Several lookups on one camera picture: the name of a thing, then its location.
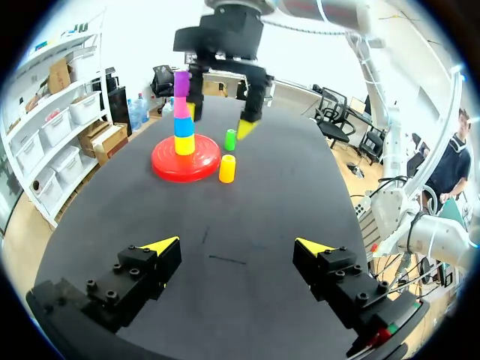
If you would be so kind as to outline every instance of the man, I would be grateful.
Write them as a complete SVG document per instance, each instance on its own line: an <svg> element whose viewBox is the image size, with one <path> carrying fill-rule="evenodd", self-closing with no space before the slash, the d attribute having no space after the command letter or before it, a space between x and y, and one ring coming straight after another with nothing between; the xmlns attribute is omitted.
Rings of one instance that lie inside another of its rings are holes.
<svg viewBox="0 0 480 360"><path fill-rule="evenodd" d="M456 197L467 185L470 171L470 154L467 147L467 135L470 131L470 117L464 109L458 112L459 128L450 139L447 149L440 162L427 181L427 185L435 191L438 199L438 209L451 197ZM423 155L427 157L429 150L426 148ZM423 193L423 204L426 206L430 194Z"/></svg>

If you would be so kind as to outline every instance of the purple cup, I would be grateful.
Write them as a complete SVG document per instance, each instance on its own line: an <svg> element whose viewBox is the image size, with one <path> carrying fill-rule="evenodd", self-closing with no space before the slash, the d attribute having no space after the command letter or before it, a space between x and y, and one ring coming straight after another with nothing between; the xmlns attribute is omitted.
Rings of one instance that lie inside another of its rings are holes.
<svg viewBox="0 0 480 360"><path fill-rule="evenodd" d="M173 96L186 98L190 91L190 73L188 71L176 71L173 86Z"/></svg>

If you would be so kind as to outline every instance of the green cup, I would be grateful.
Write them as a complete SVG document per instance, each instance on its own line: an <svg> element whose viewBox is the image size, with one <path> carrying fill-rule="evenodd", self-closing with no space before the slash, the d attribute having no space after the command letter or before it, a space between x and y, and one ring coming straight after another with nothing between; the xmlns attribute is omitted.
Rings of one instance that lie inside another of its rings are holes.
<svg viewBox="0 0 480 360"><path fill-rule="evenodd" d="M233 129L228 129L225 135L225 150L232 152L235 150L235 144L237 142L236 131Z"/></svg>

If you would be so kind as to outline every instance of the red ring base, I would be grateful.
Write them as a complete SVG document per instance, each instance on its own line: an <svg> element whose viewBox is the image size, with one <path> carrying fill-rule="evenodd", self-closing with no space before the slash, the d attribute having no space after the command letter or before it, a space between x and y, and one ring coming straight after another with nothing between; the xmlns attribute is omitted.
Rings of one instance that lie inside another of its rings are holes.
<svg viewBox="0 0 480 360"><path fill-rule="evenodd" d="M220 160L220 148L207 136L195 134L195 152L190 155L177 155L175 139L171 136L155 146L151 168L169 182L196 182L214 173Z"/></svg>

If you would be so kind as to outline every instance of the stacked cup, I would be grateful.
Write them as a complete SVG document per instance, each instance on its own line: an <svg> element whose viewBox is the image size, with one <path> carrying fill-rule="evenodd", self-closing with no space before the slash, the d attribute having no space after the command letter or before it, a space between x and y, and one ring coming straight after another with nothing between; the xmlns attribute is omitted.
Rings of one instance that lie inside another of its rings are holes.
<svg viewBox="0 0 480 360"><path fill-rule="evenodd" d="M173 86L173 118L175 135L175 153L190 155L195 152L195 126L187 106L187 95L190 90L190 74L188 71L175 72Z"/></svg>

